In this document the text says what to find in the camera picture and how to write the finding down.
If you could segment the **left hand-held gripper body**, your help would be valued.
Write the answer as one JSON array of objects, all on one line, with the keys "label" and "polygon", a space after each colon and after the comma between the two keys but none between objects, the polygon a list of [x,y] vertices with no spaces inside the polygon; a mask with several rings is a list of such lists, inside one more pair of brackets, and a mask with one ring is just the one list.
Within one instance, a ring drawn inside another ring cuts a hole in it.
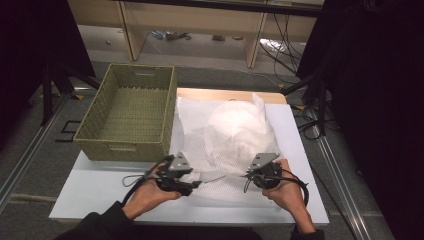
[{"label": "left hand-held gripper body", "polygon": [[180,178],[191,172],[192,168],[181,152],[176,156],[170,155],[166,158],[166,163],[156,172],[156,184],[163,191],[178,192],[180,187],[189,187],[188,183],[181,182]]}]

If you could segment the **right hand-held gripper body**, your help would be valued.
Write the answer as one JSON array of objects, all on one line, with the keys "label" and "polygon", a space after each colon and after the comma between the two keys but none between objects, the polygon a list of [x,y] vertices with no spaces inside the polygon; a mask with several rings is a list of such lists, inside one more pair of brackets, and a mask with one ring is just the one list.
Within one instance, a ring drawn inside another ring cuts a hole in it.
[{"label": "right hand-held gripper body", "polygon": [[248,179],[261,189],[275,188],[282,173],[281,166],[275,163],[279,157],[279,153],[258,153],[247,170],[255,171],[255,174]]}]

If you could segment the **white garment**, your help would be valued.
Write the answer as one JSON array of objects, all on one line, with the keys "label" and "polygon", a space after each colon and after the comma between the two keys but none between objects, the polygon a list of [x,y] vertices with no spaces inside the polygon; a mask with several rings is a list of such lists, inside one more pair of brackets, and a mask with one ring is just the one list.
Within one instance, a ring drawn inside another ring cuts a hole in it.
[{"label": "white garment", "polygon": [[259,98],[220,104],[204,130],[207,158],[224,169],[243,170],[257,153],[279,153],[273,127]]}]

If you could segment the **white mesh laundry bag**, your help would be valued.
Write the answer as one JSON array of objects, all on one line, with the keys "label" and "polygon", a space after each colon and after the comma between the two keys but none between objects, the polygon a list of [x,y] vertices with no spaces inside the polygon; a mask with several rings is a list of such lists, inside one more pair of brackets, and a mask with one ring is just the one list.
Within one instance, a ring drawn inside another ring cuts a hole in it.
[{"label": "white mesh laundry bag", "polygon": [[[260,97],[252,95],[253,102]],[[196,100],[180,97],[177,101],[177,122],[181,124],[182,134],[173,142],[176,149],[183,153],[193,168],[191,174],[183,179],[187,182],[199,180],[202,183],[193,191],[195,197],[225,201],[246,205],[262,205],[267,202],[258,187],[253,186],[247,193],[243,193],[247,168],[236,170],[224,169],[211,163],[207,158],[204,143],[204,130],[215,109],[227,101]]]}]

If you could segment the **green woven basket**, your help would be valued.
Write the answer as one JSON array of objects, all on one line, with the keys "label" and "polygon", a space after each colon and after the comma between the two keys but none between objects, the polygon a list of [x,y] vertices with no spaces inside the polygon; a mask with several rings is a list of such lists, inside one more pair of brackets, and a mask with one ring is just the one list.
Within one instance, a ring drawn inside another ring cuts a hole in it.
[{"label": "green woven basket", "polygon": [[169,154],[176,99],[174,67],[111,64],[74,141],[91,160],[158,161]]}]

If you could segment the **person's right hand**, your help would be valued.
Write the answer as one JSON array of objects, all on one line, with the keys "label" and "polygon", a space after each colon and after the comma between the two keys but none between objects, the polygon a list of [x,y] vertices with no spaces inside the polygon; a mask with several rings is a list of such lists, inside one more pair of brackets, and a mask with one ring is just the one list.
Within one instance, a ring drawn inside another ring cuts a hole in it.
[{"label": "person's right hand", "polygon": [[[293,179],[287,159],[276,160],[276,163],[283,169],[283,177]],[[300,186],[286,179],[282,180],[275,188],[263,190],[262,195],[288,211],[295,220],[301,234],[314,233],[316,229],[305,206]]]}]

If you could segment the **person's left hand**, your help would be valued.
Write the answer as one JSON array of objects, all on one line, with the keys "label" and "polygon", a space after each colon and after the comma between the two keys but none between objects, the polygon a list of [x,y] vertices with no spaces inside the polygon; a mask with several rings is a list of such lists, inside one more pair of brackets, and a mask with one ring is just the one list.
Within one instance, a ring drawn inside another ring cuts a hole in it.
[{"label": "person's left hand", "polygon": [[134,220],[142,214],[154,209],[160,204],[177,200],[181,194],[176,191],[163,191],[152,177],[148,177],[132,194],[128,202],[122,207],[125,216]]}]

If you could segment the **wooden table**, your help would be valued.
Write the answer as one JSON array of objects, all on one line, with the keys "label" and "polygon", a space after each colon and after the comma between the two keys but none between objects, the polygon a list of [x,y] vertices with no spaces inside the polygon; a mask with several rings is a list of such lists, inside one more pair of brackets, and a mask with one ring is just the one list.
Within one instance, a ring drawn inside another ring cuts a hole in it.
[{"label": "wooden table", "polygon": [[[198,89],[198,88],[178,88],[177,95],[179,97],[203,99],[203,100],[238,100],[250,101],[253,92],[236,91],[236,90],[219,90],[219,89]],[[286,98],[280,93],[256,92],[265,103],[269,104],[286,104]]]}]

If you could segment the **black metal stand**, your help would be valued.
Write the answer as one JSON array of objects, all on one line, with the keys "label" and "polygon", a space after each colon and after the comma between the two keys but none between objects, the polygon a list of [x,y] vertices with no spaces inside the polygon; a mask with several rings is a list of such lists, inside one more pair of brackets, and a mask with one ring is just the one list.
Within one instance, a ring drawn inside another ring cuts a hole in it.
[{"label": "black metal stand", "polygon": [[318,71],[315,71],[300,82],[288,88],[283,88],[280,93],[287,96],[302,87],[306,88],[302,97],[302,102],[305,105],[312,106],[315,101],[318,101],[318,117],[309,123],[309,126],[317,126],[318,136],[325,136],[326,82],[323,76]]},{"label": "black metal stand", "polygon": [[73,94],[75,88],[70,77],[75,77],[90,87],[98,90],[100,83],[94,76],[89,76],[78,71],[71,66],[61,62],[46,63],[42,72],[42,90],[43,90],[43,120],[44,126],[53,116],[53,92],[52,86],[55,86],[60,94]]}]

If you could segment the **crumpled silver plastic bag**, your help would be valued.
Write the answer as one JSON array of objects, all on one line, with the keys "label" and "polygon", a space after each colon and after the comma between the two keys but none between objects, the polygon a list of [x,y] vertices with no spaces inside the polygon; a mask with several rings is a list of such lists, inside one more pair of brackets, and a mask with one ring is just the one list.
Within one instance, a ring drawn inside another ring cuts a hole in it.
[{"label": "crumpled silver plastic bag", "polygon": [[287,46],[284,42],[280,42],[280,41],[275,41],[272,39],[264,39],[262,38],[260,40],[260,43],[268,48],[269,50],[272,50],[274,52],[285,52],[287,49]]}]

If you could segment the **black curtain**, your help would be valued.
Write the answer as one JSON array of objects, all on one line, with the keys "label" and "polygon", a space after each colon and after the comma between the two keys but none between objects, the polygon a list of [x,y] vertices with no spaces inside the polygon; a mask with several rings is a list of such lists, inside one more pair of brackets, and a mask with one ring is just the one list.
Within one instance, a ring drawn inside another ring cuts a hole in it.
[{"label": "black curtain", "polygon": [[99,86],[68,0],[0,0],[0,137],[44,79],[67,93],[70,76]]},{"label": "black curtain", "polygon": [[395,240],[424,240],[424,0],[324,0],[298,75],[324,63],[338,124]]}]

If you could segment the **blue and dark floor clutter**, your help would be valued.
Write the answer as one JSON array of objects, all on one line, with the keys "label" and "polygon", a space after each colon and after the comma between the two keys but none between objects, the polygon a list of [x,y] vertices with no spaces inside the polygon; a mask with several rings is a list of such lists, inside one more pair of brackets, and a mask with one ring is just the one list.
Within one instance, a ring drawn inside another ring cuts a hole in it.
[{"label": "blue and dark floor clutter", "polygon": [[149,33],[150,36],[153,36],[157,38],[158,40],[166,40],[166,41],[173,41],[178,39],[191,39],[190,33],[182,33],[182,32],[170,32],[170,31],[151,31]]}]

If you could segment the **light wooden shelf unit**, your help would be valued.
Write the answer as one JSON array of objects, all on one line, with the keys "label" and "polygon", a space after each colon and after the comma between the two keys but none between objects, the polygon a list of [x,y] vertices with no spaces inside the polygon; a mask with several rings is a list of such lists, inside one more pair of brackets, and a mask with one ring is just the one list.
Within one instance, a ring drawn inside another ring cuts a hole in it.
[{"label": "light wooden shelf unit", "polygon": [[252,68],[261,38],[276,39],[287,27],[291,42],[307,42],[316,22],[314,17],[287,13],[273,15],[181,5],[112,0],[68,0],[68,4],[79,25],[122,28],[133,61],[139,58],[149,30],[167,30],[241,37],[247,66]]}]

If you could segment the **aluminium floor rail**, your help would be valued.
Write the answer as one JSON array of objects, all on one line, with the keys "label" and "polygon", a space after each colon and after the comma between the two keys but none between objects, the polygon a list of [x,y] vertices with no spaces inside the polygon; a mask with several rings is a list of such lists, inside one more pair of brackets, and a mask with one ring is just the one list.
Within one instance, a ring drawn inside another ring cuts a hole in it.
[{"label": "aluminium floor rail", "polygon": [[18,186],[26,171],[29,169],[33,159],[39,152],[42,144],[47,139],[52,126],[55,124],[58,115],[60,114],[64,105],[68,102],[69,98],[69,94],[62,95],[58,98],[50,119],[47,120],[45,124],[38,129],[35,137],[32,139],[29,146],[25,149],[24,153],[19,158],[17,164],[9,174],[5,183],[0,187],[0,211],[7,205],[12,193]]},{"label": "aluminium floor rail", "polygon": [[371,240],[365,221],[353,199],[353,195],[348,189],[327,138],[325,136],[320,137],[318,143],[356,239]]}]

